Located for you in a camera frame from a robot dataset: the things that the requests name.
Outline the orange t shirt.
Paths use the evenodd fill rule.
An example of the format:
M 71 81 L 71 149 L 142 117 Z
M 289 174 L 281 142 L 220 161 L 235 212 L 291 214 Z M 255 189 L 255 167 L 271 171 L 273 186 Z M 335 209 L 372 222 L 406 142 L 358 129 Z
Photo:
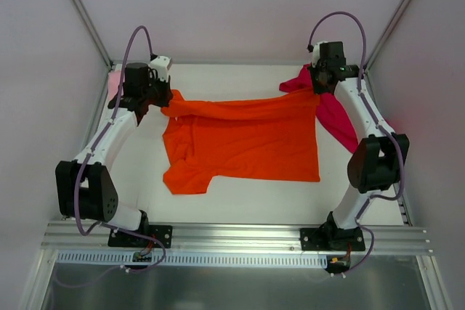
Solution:
M 268 99 L 186 100 L 179 91 L 161 112 L 173 195 L 207 192 L 216 176 L 319 182 L 318 96 L 303 89 Z

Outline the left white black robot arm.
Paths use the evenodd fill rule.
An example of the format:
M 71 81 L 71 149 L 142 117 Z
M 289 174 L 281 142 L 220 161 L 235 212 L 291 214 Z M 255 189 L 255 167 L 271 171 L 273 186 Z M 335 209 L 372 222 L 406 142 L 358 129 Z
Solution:
M 147 219 L 140 209 L 120 203 L 110 170 L 149 107 L 169 105 L 170 67 L 171 59 L 165 56 L 127 64 L 97 133 L 74 159 L 60 161 L 55 169 L 62 215 L 125 229 L 124 238 L 134 247 L 143 246 L 150 237 Z

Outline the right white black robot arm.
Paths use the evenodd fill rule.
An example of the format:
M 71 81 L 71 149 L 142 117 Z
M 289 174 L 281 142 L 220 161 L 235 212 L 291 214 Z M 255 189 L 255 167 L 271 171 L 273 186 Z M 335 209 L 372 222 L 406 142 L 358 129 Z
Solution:
M 410 141 L 384 120 L 368 93 L 362 68 L 347 64 L 342 42 L 321 41 L 310 44 L 308 50 L 314 92 L 336 98 L 357 137 L 357 148 L 347 164 L 348 189 L 331 212 L 335 225 L 322 232 L 323 244 L 338 250 L 348 241 L 347 230 L 358 228 L 373 200 L 397 201 L 402 196 Z

